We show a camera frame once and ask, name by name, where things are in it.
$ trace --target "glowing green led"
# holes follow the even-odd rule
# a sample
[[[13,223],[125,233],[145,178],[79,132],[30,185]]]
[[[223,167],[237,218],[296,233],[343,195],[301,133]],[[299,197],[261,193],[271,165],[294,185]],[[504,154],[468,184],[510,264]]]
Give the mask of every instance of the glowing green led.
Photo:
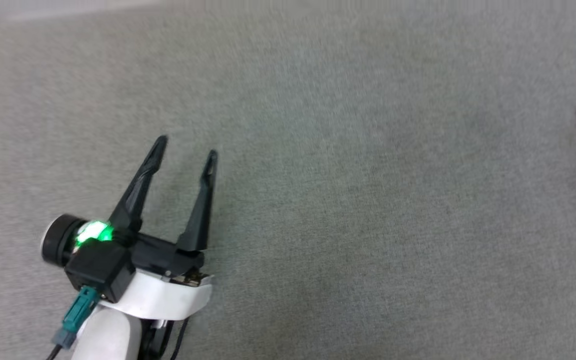
[[[88,239],[97,239],[100,242],[109,242],[113,239],[113,227],[102,221],[90,221],[79,228],[75,241],[79,248]]]

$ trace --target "wire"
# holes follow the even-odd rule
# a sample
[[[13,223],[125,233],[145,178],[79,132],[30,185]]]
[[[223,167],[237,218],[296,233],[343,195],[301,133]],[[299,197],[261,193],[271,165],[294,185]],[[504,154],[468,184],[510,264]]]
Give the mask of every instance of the wire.
[[[54,360],[54,358],[57,357],[57,354],[59,354],[60,350],[62,350],[62,346],[61,345],[55,345],[54,348],[52,349],[52,351],[50,352],[50,355],[48,355],[48,357],[46,357],[46,360]]]
[[[186,331],[186,326],[188,325],[188,319],[190,317],[186,317],[181,325],[181,330],[179,330],[179,336],[176,338],[176,344],[174,345],[174,351],[172,351],[172,356],[170,360],[175,360],[177,355],[179,354],[179,348],[181,347],[181,340],[184,338],[184,332]]]

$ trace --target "gray carpet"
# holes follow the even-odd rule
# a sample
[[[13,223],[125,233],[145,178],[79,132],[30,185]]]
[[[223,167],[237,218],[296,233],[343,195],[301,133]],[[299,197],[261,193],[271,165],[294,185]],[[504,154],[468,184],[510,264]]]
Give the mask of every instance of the gray carpet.
[[[76,294],[46,225],[107,217],[163,133],[147,233],[220,153],[180,360],[576,359],[576,2],[523,3],[0,23],[0,359]]]

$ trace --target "teal connector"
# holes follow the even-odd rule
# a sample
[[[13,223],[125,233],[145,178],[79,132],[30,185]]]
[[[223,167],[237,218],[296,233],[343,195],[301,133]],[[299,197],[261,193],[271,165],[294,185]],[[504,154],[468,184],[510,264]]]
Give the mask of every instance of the teal connector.
[[[97,290],[83,286],[63,317],[61,328],[55,333],[52,343],[66,350],[70,349],[77,338],[77,332],[99,303],[100,297]]]

